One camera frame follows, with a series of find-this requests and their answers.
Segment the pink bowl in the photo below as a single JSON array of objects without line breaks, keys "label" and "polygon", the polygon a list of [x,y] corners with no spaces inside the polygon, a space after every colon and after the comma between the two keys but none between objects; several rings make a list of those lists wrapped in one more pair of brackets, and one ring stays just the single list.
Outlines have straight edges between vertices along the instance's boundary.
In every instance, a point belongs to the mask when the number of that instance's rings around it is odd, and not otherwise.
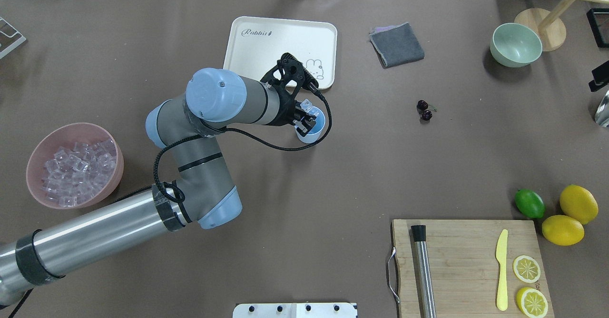
[{"label": "pink bowl", "polygon": [[[42,190],[44,162],[52,159],[59,147],[72,149],[75,142],[95,144],[108,139],[112,140],[116,147],[116,168],[114,173],[112,173],[109,182],[102,188],[101,192],[88,201],[74,207],[61,207],[59,204],[49,201],[46,198],[46,193]],[[108,131],[91,123],[73,123],[53,131],[38,144],[36,149],[34,149],[32,156],[30,156],[30,160],[28,161],[28,167],[26,168],[26,182],[34,199],[46,207],[56,209],[83,208],[99,203],[115,190],[122,177],[124,166],[125,162],[122,157],[122,152],[115,139]]]}]

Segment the grey cloth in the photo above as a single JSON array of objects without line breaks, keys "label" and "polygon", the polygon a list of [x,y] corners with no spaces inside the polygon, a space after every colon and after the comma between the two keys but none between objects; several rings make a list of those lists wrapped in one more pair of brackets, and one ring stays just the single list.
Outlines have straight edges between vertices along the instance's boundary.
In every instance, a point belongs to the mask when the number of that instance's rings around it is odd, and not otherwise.
[{"label": "grey cloth", "polygon": [[381,56],[385,67],[398,66],[425,57],[425,52],[408,22],[397,26],[374,28],[370,32],[370,41]]}]

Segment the wooden stand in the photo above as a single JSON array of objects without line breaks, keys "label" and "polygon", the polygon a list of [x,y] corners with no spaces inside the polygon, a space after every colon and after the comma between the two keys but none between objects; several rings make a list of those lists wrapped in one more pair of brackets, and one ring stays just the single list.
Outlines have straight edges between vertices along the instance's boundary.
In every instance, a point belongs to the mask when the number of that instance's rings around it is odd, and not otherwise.
[{"label": "wooden stand", "polygon": [[[565,42],[567,31],[565,23],[559,18],[576,0],[561,0],[554,10],[528,9],[520,12],[515,23],[525,25],[537,33],[543,45],[543,51],[558,49]],[[609,0],[585,0],[609,4]]]}]

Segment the lemon slice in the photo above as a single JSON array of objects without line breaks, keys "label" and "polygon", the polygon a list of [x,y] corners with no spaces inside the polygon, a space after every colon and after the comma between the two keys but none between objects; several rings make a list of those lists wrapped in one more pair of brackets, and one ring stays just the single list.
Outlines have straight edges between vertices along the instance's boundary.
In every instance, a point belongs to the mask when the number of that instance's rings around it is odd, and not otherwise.
[{"label": "lemon slice", "polygon": [[539,263],[527,255],[517,257],[514,260],[513,268],[516,277],[526,283],[535,283],[541,277]]},{"label": "lemon slice", "polygon": [[516,304],[520,311],[529,318],[543,318],[548,314],[548,301],[535,288],[520,288],[516,293]]}]

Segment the black tape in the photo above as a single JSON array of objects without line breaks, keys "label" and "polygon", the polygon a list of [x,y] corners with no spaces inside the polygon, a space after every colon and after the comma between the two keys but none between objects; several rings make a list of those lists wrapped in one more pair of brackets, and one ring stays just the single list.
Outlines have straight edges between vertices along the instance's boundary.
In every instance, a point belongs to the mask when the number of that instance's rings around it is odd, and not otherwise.
[{"label": "black tape", "polygon": [[180,222],[178,214],[171,208],[169,200],[159,192],[156,186],[152,186],[152,197],[154,198],[154,206],[157,208],[158,216],[169,231],[174,232],[185,227]]},{"label": "black tape", "polygon": [[19,268],[21,275],[29,283],[35,286],[46,285],[65,277],[65,275],[57,276],[51,274],[40,262],[39,256],[34,248],[34,236],[36,236],[39,231],[41,230],[38,229],[31,235],[20,238],[17,240],[17,246],[15,247],[15,259],[17,260],[17,267]]},{"label": "black tape", "polygon": [[217,158],[221,158],[221,157],[222,157],[222,153],[221,153],[221,152],[220,152],[220,153],[215,153],[215,154],[213,154],[213,155],[209,155],[208,157],[204,157],[204,158],[201,158],[201,159],[195,160],[195,161],[193,161],[193,162],[190,162],[190,163],[188,163],[188,164],[185,164],[184,166],[179,167],[179,168],[178,168],[178,172],[183,172],[183,171],[188,170],[188,169],[190,169],[190,168],[193,168],[193,167],[199,166],[199,165],[201,165],[201,164],[204,164],[204,163],[210,162],[211,160],[215,160],[215,159],[217,159]]}]

